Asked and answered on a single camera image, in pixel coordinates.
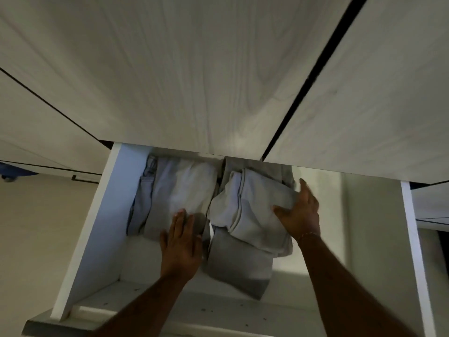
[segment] gray fabric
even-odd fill
[[[292,208],[296,192],[252,170],[232,172],[223,192],[213,198],[207,217],[214,226],[226,227],[239,240],[287,256],[293,252],[289,233],[272,212],[272,205]]]
[[[130,210],[128,226],[126,228],[127,235],[138,235],[146,222],[149,210],[151,209],[151,193],[153,191],[157,164],[156,157],[148,156],[146,168],[140,177],[138,191]]]
[[[255,299],[264,294],[272,275],[273,255],[215,228],[205,272]]]
[[[159,240],[173,215],[181,208],[195,216],[194,233],[203,231],[206,213],[214,194],[217,170],[211,164],[176,157],[159,157],[153,185],[153,204],[144,236]]]
[[[267,163],[256,161],[254,159],[226,157],[224,168],[225,170],[223,171],[220,191],[222,191],[229,182],[231,172],[242,172],[244,169],[253,170],[260,175],[271,178],[279,183],[283,183],[291,189],[295,188],[295,179],[293,177],[291,165]]]

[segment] drawer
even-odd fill
[[[87,214],[51,318],[102,322],[158,277],[160,249],[127,237],[129,209],[149,153],[208,160],[223,157],[115,143]],[[320,201],[322,236],[334,254],[382,304],[419,335],[434,336],[423,258],[408,182],[293,167]],[[261,301],[201,270],[164,327],[193,336],[263,334],[324,336],[300,250],[275,259]]]

